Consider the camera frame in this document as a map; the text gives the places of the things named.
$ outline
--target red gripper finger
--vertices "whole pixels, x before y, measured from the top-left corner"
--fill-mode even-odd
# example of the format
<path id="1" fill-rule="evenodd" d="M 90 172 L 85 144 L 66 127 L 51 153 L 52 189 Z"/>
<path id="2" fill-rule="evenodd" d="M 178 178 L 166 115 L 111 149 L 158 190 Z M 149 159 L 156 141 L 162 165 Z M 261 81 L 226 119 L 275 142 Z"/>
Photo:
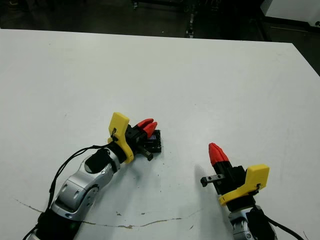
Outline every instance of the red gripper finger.
<path id="1" fill-rule="evenodd" d="M 158 123 L 155 121 L 153 123 L 148 124 L 147 126 L 145 126 L 143 128 L 143 130 L 146 132 L 148 138 L 150 138 L 152 136 L 152 134 L 154 133 L 157 125 L 158 125 Z"/>
<path id="2" fill-rule="evenodd" d="M 209 157 L 212 166 L 218 162 L 229 161 L 224 151 L 214 143 L 209 144 Z"/>
<path id="3" fill-rule="evenodd" d="M 153 121 L 154 121 L 153 118 L 147 118 L 147 119 L 139 122 L 139 123 L 137 124 L 137 126 L 138 126 L 139 128 L 141 128 L 141 129 L 143 129 L 143 128 L 145 128 L 148 124 L 152 123 Z"/>

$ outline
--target scratch mark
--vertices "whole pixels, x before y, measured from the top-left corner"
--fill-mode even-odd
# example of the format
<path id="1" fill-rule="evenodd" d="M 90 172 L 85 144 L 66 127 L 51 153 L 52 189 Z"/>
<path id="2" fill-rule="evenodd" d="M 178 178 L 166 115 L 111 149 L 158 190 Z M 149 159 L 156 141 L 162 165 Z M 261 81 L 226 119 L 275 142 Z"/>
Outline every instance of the scratch mark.
<path id="1" fill-rule="evenodd" d="M 27 208 L 30 208 L 30 209 L 38 212 L 38 213 L 43 213 L 43 211 L 41 211 L 39 209 L 36 209 L 36 208 L 34 208 L 32 206 L 29 206 L 29 205 L 19 201 L 18 199 L 14 199 L 14 200 L 16 200 L 18 203 L 20 203 L 20 204 L 26 206 Z M 169 222 L 169 221 L 188 219 L 188 218 L 192 217 L 193 215 L 199 213 L 200 211 L 202 211 L 202 208 L 199 209 L 198 211 L 195 211 L 195 212 L 191 213 L 190 215 L 188 215 L 186 217 L 174 217 L 174 218 L 169 218 L 169 219 L 156 220 L 156 221 L 152 221 L 152 222 L 149 222 L 149 223 L 146 223 L 146 224 L 143 224 L 143 225 L 131 225 L 130 224 L 130 225 L 117 225 L 116 226 L 116 225 L 108 225 L 108 224 L 98 224 L 98 223 L 90 222 L 90 221 L 83 221 L 83 223 L 84 224 L 89 224 L 89 225 L 96 225 L 96 226 L 100 226 L 100 227 L 125 228 L 125 229 L 132 230 L 133 228 L 143 228 L 143 227 L 149 226 L 151 224 L 157 224 L 157 223 L 164 223 L 164 222 Z"/>
<path id="2" fill-rule="evenodd" d="M 304 236 L 305 236 L 306 240 L 309 240 L 309 238 L 307 237 L 307 235 L 306 235 L 305 231 L 303 231 L 303 234 L 304 234 Z"/>
<path id="3" fill-rule="evenodd" d="M 18 199 L 14 199 L 14 200 L 16 200 L 18 203 L 20 203 L 20 204 L 26 206 L 27 208 L 30 208 L 30 209 L 38 212 L 38 213 L 41 213 L 41 214 L 43 213 L 43 211 L 41 211 L 39 209 L 36 209 L 36 208 L 34 208 L 34 207 L 30 206 L 30 205 L 27 205 L 27 204 L 23 203 L 22 201 L 19 201 Z"/>
<path id="4" fill-rule="evenodd" d="M 89 221 L 82 221 L 85 224 L 90 224 L 90 225 L 96 225 L 94 222 L 89 222 Z"/>
<path id="5" fill-rule="evenodd" d="M 186 216 L 186 217 L 174 217 L 174 218 L 169 218 L 169 219 L 162 219 L 162 220 L 157 220 L 157 221 L 152 221 L 143 225 L 118 225 L 118 226 L 114 226 L 114 225 L 107 225 L 107 224 L 97 224 L 94 222 L 88 222 L 88 221 L 84 221 L 83 223 L 85 224 L 90 224 L 90 225 L 96 225 L 96 226 L 100 226 L 100 227 L 109 227 L 109 228 L 125 228 L 125 229 L 130 229 L 132 230 L 133 228 L 143 228 L 146 226 L 149 226 L 151 224 L 158 224 L 158 223 L 164 223 L 164 222 L 169 222 L 169 221 L 176 221 L 176 220 L 183 220 L 183 219 L 188 219 L 190 217 L 192 217 L 193 215 L 197 214 L 198 212 L 202 211 L 202 208 L 199 209 L 198 211 L 195 211 L 193 213 L 191 213 L 190 215 Z"/>

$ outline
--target black cable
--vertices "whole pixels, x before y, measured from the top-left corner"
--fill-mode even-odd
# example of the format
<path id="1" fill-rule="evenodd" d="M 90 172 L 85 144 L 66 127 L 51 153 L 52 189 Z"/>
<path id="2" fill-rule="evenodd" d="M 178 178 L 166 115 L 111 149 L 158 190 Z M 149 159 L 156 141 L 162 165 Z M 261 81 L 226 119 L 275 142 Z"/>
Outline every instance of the black cable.
<path id="1" fill-rule="evenodd" d="M 75 157 L 85 153 L 87 150 L 89 149 L 103 149 L 104 147 L 106 147 L 106 145 L 102 145 L 102 146 L 98 146 L 98 145 L 92 145 L 92 146 L 89 146 L 89 147 L 85 147 L 85 148 L 82 148 L 80 149 L 79 151 L 76 151 L 74 154 L 72 154 L 58 169 L 58 171 L 56 172 L 54 178 L 53 178 L 53 181 L 51 183 L 51 186 L 50 186 L 50 189 L 49 189 L 49 202 L 48 202 L 48 205 L 45 209 L 45 213 L 47 213 L 50 209 L 50 206 L 54 200 L 54 195 L 55 195 L 55 189 L 56 189 L 56 182 L 57 182 L 57 178 L 59 177 L 59 175 L 61 174 L 61 172 L 65 169 L 65 167 L 67 166 L 67 164 Z M 34 230 L 37 229 L 37 226 L 38 225 L 35 225 L 34 228 L 32 228 L 25 236 L 22 240 L 26 240 L 27 237 L 32 234 L 34 232 Z"/>
<path id="2" fill-rule="evenodd" d="M 32 234 L 32 233 L 34 232 L 34 230 L 36 230 L 36 228 L 37 228 L 37 225 L 35 225 L 34 228 L 32 228 L 32 229 L 24 236 L 24 238 L 23 238 L 22 240 L 26 240 L 27 237 L 28 237 L 30 234 Z"/>
<path id="3" fill-rule="evenodd" d="M 260 212 L 260 210 L 257 208 L 256 205 L 254 205 L 253 208 L 254 208 L 256 211 L 259 211 L 259 212 Z M 281 225 L 280 223 L 272 220 L 271 218 L 267 217 L 264 213 L 263 213 L 263 217 L 264 217 L 270 224 L 272 224 L 273 226 L 278 227 L 278 228 L 280 228 L 281 230 L 285 231 L 286 233 L 294 236 L 296 239 L 298 239 L 298 240 L 304 240 L 299 234 L 297 234 L 296 232 L 292 231 L 290 228 L 287 228 L 286 226 L 283 226 L 283 225 Z"/>

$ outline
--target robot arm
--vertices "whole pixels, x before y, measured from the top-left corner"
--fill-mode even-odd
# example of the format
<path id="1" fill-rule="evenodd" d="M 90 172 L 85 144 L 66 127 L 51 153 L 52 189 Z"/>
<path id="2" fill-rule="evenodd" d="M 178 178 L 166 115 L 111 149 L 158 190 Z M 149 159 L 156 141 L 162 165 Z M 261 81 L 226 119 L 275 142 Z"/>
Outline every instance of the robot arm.
<path id="1" fill-rule="evenodd" d="M 123 162 L 131 162 L 137 153 L 150 161 L 152 153 L 161 152 L 160 131 L 155 130 L 157 123 L 153 119 L 135 127 L 128 123 L 129 119 L 122 114 L 113 114 L 109 144 L 87 157 L 64 182 L 51 206 L 40 215 L 28 240 L 72 240 L 97 193 L 111 181 Z"/>

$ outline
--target table surface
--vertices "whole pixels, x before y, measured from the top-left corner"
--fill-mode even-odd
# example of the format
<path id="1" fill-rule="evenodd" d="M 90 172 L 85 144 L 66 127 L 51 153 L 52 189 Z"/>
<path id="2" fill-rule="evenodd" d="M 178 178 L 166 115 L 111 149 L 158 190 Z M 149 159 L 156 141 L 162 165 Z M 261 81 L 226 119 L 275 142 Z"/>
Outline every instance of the table surface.
<path id="1" fill-rule="evenodd" d="M 113 112 L 158 121 L 162 153 L 122 166 L 77 240 L 231 240 L 228 211 L 200 184 L 211 142 L 234 166 L 270 166 L 257 204 L 319 236 L 320 77 L 290 43 L 1 29 L 0 83 L 2 240 L 35 225 L 58 167 L 103 145 Z"/>

